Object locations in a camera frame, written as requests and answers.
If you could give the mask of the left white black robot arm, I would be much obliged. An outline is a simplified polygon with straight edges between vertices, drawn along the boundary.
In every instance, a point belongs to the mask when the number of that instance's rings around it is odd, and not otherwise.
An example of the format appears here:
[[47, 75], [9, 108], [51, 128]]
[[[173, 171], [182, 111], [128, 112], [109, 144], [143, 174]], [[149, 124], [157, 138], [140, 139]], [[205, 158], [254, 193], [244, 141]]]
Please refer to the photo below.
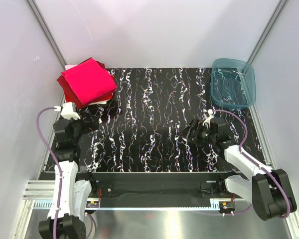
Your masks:
[[61, 117], [53, 128], [56, 148], [50, 151], [55, 162], [52, 205], [46, 220], [39, 222], [38, 231], [43, 239], [85, 239], [86, 203], [97, 193], [98, 185], [91, 172], [79, 173], [79, 140], [97, 130], [99, 120], [88, 113], [79, 119]]

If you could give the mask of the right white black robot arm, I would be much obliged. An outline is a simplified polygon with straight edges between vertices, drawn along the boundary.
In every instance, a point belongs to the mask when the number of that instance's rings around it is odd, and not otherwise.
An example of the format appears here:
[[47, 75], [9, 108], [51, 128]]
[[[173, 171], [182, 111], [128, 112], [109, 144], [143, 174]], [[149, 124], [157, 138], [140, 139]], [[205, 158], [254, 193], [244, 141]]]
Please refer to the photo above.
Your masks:
[[263, 221], [286, 218], [297, 210], [287, 172], [266, 166], [246, 152], [231, 138], [230, 127], [223, 118], [193, 119], [177, 135], [197, 146], [211, 144], [217, 155], [240, 170], [241, 175], [235, 173], [216, 185], [219, 196], [240, 196]]

